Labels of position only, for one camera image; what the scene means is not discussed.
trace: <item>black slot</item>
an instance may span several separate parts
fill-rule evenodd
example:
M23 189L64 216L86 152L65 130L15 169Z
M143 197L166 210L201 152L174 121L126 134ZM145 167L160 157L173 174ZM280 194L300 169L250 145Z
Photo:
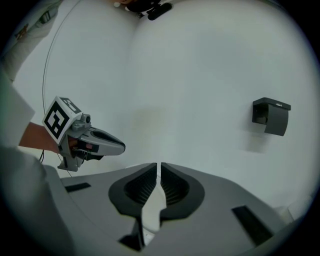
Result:
M83 190L89 187L91 187L91 185L85 182L76 185L65 186L64 188L68 193L70 193L78 190Z
M256 246L261 245L273 236L248 207L240 206L233 208L232 211Z

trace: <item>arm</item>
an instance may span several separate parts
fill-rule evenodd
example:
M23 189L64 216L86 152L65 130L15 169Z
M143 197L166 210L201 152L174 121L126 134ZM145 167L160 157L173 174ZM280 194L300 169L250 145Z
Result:
M59 153L57 143L51 138L45 127L33 122L30 122L25 129L19 146Z

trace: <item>white sleeve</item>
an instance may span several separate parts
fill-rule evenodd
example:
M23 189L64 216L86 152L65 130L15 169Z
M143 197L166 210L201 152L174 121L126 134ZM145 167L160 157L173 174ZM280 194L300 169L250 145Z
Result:
M0 145L18 146L34 114L0 66Z

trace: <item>white surface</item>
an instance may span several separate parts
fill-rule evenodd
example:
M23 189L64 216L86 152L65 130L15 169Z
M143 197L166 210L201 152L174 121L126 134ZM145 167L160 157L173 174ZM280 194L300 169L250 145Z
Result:
M149 233L155 234L160 230L160 211L166 207L166 194L161 187L160 177L157 177L156 186L142 208L142 226Z
M197 0L137 22L106 1L83 0L56 40L47 104L56 95L77 98L94 126L126 144L124 154L85 162L74 175L169 162L230 179L273 207L313 191L320 80L290 19L260 1ZM36 123L52 38L15 81ZM292 105L284 137L251 122L252 102L262 97Z

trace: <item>black wall mount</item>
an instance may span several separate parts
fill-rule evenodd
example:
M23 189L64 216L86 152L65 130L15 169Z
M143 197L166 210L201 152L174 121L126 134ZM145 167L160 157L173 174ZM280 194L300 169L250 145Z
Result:
M271 98L261 98L253 102L252 122L266 125L264 132L285 135L291 105Z

